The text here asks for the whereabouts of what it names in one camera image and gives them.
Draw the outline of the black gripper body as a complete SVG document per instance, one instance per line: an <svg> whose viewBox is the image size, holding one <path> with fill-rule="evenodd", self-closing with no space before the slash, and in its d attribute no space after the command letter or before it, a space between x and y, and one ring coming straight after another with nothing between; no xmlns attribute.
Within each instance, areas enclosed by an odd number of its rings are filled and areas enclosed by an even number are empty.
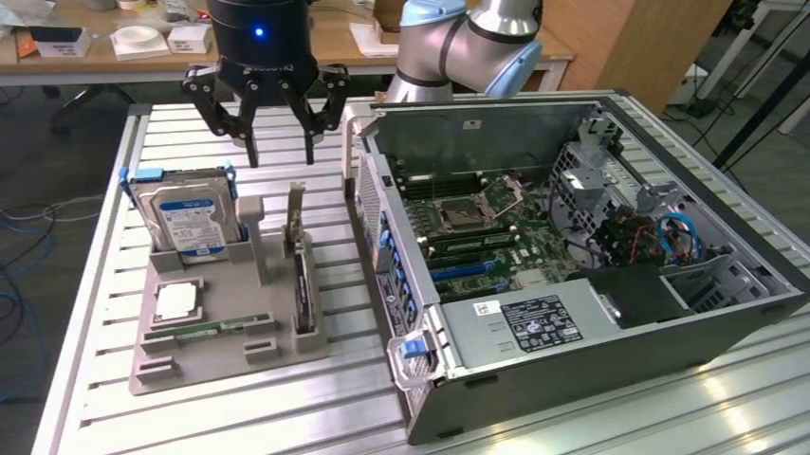
<svg viewBox="0 0 810 455"><path fill-rule="evenodd" d="M284 102L280 82L304 94L317 78L309 40L309 2L209 1L218 52L217 78L240 98L248 83L261 102Z"/></svg>

